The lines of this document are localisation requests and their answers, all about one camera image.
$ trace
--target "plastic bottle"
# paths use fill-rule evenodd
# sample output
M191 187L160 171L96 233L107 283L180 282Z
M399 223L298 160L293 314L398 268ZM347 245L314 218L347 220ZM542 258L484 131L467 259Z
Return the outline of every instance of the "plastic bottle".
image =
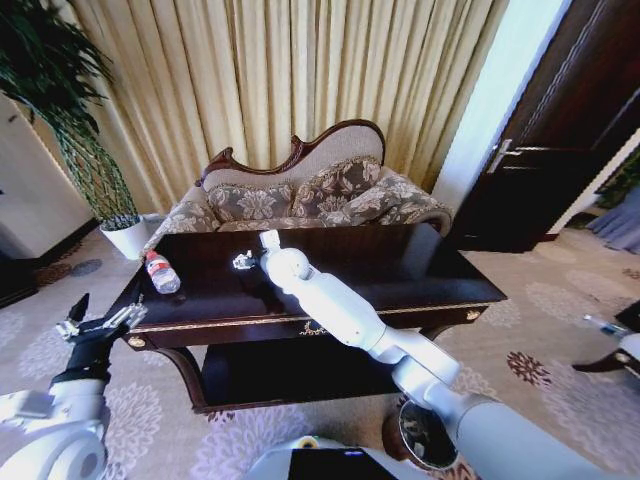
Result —
M594 326L598 327L600 331L606 335L612 335L614 337L622 338L632 333L626 328L619 327L614 323L607 322L606 320L603 320L598 317L594 317L593 315L585 315L582 318L587 322L593 324Z
M145 264L147 273L151 277L153 285L159 293L174 293L180 288L180 278L176 271L171 268L169 261L162 255L158 255L155 250L147 252Z

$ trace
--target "door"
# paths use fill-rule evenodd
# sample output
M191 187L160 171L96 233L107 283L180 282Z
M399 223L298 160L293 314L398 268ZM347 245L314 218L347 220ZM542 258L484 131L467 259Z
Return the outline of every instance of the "door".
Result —
M640 126L640 0L574 0L451 232L531 250Z

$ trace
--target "glossy table top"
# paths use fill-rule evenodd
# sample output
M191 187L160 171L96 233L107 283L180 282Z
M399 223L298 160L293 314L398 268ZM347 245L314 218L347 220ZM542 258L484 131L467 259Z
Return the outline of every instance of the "glossy table top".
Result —
M259 268L232 268L237 254L261 250L258 233L166 235L156 250L180 276L180 290L157 293L142 267L111 313L141 292L149 312L139 327L304 316L295 298ZM378 312L506 298L427 224L282 230L280 240L283 248L302 250L312 265L340 278Z

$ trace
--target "carpet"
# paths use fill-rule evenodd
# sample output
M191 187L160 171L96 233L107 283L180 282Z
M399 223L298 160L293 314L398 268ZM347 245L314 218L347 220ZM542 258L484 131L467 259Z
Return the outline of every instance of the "carpet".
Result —
M462 363L459 391L506 402L603 468L640 474L640 381L626 371L575 372L571 363L611 352L616 341L586 325L640 297L640 257L602 246L590 232L565 229L525 254L465 256L509 300L437 342ZM91 293L89 314L104 314L137 269L98 231L62 259L37 295L0 310L0 394L46 390L69 346L53 326ZM198 359L204 349L196 349ZM307 433L382 448L382 420L399 395L194 415L180 376L153 352L114 346L106 396L112 423L107 479L241 478L269 446ZM310 366L309 375L315 368ZM435 478L477 478L464 459Z

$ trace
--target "beige curtain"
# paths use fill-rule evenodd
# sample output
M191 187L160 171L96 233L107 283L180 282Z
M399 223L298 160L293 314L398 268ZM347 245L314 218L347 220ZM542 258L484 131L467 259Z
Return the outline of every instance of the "beige curtain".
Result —
M113 61L94 109L142 212L166 211L232 146L258 168L348 118L430 189L507 0L91 0L77 21Z

